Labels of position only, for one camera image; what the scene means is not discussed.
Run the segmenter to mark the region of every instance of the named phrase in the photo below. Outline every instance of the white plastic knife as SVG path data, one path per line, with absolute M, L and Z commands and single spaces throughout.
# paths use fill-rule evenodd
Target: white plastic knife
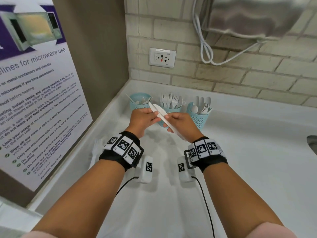
M 157 111 L 158 112 L 158 117 L 161 118 L 161 120 L 170 127 L 170 129 L 176 133 L 182 140 L 186 140 L 178 131 L 176 128 L 174 128 L 165 118 L 164 116 L 167 115 L 167 112 L 165 112 L 164 109 L 162 109 L 160 106 L 157 104 L 151 104 L 149 103 L 149 106 L 153 112 Z

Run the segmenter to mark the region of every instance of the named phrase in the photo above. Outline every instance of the black cable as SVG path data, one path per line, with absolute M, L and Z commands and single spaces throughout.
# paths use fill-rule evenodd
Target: black cable
M 118 195 L 118 193 L 122 190 L 122 188 L 123 188 L 126 184 L 128 184 L 131 180 L 133 180 L 133 179 L 138 179 L 138 178 L 139 178 L 139 177 L 135 176 L 135 177 L 131 178 L 130 180 L 128 180 L 127 182 L 125 182 L 125 184 L 122 185 L 122 187 L 118 190 L 116 196 Z
M 206 198 L 205 198 L 205 195 L 204 195 L 204 192 L 203 192 L 203 188 L 201 187 L 201 184 L 200 184 L 199 180 L 195 176 L 192 176 L 192 178 L 198 181 L 198 184 L 200 186 L 201 192 L 203 193 L 204 201 L 205 201 L 205 204 L 206 204 L 206 208 L 207 208 L 207 211 L 208 211 L 208 215 L 209 215 L 209 219 L 210 219 L 210 223 L 211 223 L 211 227 L 212 227 L 212 235 L 215 238 L 214 226 L 212 224 L 212 220 L 211 220 L 210 212 L 209 212 L 209 209 L 208 209 L 207 201 L 206 201 Z

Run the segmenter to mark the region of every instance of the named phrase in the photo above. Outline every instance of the wristband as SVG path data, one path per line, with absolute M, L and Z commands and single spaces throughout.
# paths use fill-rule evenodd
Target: wristband
M 143 152 L 140 140 L 133 133 L 124 131 L 111 137 L 99 159 L 117 161 L 127 171 L 137 167 Z
M 214 139 L 202 137 L 188 146 L 184 151 L 187 168 L 200 168 L 204 172 L 205 168 L 212 164 L 226 163 L 227 159 L 219 144 Z

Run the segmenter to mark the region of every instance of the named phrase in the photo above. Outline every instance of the poster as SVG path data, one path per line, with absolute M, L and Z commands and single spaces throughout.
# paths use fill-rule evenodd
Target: poster
M 35 191 L 92 122 L 52 0 L 0 0 L 0 168 Z

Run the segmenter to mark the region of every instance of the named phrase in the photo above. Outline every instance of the light blue plastic cup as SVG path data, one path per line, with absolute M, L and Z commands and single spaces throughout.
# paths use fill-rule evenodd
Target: light blue plastic cup
M 181 108 L 182 108 L 182 106 L 180 106 L 179 108 L 173 108 L 173 109 L 171 109 L 171 108 L 164 108 L 164 107 L 162 107 L 162 106 L 160 106 L 162 109 L 164 109 L 168 114 L 170 114 L 170 113 L 179 113 L 180 112 L 180 110 L 181 110 Z M 158 122 L 158 124 L 159 125 L 161 125 L 162 127 L 163 127 L 163 124 L 164 124 L 164 121 L 160 121 L 160 122 Z
M 193 107 L 193 102 L 189 103 L 188 106 L 187 106 L 187 113 L 191 116 L 192 120 L 194 121 L 194 123 L 196 124 L 197 128 L 199 130 L 201 130 L 208 117 L 209 117 L 209 114 L 208 115 L 199 115 L 199 114 L 195 114 L 192 112 L 192 107 Z
M 132 94 L 130 96 L 130 98 L 136 102 L 136 101 L 141 101 L 142 98 L 144 98 L 145 100 L 148 100 L 149 98 L 151 98 L 151 95 L 149 94 L 146 94 L 146 93 L 135 93 L 135 94 Z M 131 110 L 134 110 L 134 109 L 137 109 L 137 108 L 149 108 L 149 104 L 135 104 L 135 103 L 132 103 L 132 101 L 130 100 L 130 109 Z

